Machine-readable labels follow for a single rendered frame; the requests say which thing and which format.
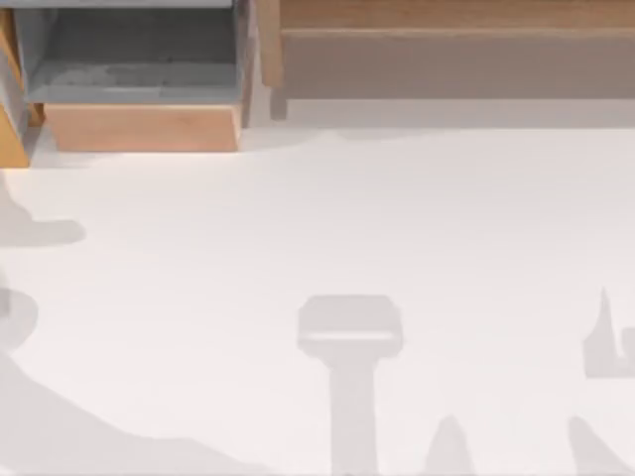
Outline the pale wooden drawer front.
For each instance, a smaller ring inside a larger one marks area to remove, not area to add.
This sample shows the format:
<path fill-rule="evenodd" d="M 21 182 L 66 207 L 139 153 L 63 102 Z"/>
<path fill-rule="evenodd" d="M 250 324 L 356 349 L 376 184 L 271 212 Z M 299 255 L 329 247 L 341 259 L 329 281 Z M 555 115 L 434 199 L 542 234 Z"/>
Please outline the pale wooden drawer front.
<path fill-rule="evenodd" d="M 46 122 L 65 152 L 235 152 L 240 105 L 47 104 Z"/>

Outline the wooden cupboard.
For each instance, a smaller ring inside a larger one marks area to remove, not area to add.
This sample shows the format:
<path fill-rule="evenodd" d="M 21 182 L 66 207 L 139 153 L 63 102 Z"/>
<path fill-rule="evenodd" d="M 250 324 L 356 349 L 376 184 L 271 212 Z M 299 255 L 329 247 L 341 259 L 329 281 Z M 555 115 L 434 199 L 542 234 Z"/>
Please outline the wooden cupboard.
<path fill-rule="evenodd" d="M 14 12 L 0 8 L 0 169 L 30 166 L 24 136 L 45 121 L 44 105 L 25 100 Z"/>

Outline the pulled-out grey pierced drawer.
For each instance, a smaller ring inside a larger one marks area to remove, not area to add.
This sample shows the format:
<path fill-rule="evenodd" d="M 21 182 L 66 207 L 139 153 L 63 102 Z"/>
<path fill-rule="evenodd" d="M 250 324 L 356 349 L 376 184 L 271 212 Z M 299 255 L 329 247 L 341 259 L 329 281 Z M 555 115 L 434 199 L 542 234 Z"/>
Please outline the pulled-out grey pierced drawer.
<path fill-rule="evenodd" d="M 27 100 L 240 105 L 250 0 L 2 0 L 14 12 Z"/>

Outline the wooden open shelf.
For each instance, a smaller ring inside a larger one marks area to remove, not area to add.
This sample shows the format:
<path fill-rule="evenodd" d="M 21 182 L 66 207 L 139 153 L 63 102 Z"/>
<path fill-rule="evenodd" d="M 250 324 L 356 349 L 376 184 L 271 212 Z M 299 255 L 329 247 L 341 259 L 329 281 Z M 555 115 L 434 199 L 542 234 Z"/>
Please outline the wooden open shelf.
<path fill-rule="evenodd" d="M 254 0 L 270 111 L 635 99 L 635 0 Z"/>

